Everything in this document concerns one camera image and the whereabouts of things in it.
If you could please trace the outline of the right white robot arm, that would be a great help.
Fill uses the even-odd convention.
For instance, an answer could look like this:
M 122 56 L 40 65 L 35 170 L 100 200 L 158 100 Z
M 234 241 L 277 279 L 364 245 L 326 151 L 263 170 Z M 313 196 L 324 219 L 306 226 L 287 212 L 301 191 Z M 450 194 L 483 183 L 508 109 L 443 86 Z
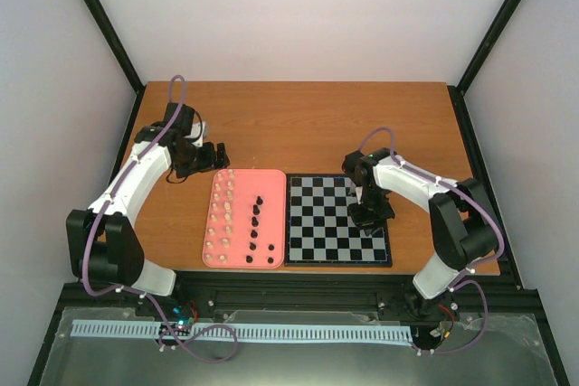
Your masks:
M 355 226 L 366 234 L 394 217 L 388 195 L 396 193 L 430 216 L 434 253 L 405 289 L 408 313 L 426 317 L 442 295 L 479 263 L 501 255 L 504 237 L 480 182 L 440 177 L 403 160 L 388 148 L 345 156 L 342 171 L 354 183 L 356 202 L 348 206 Z

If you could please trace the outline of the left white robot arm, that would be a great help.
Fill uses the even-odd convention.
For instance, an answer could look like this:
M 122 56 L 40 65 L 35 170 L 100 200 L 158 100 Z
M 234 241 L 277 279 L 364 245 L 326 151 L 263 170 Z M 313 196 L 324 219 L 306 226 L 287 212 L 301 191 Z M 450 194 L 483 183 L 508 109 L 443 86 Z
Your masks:
M 208 126 L 191 107 L 168 103 L 162 120 L 142 127 L 128 160 L 105 192 L 85 210 L 66 219 L 73 275 L 84 283 L 111 284 L 156 295 L 167 315 L 182 314 L 187 292 L 176 285 L 176 272 L 149 261 L 135 223 L 157 180 L 171 173 L 179 180 L 223 169 L 230 163 L 223 143 L 207 141 Z

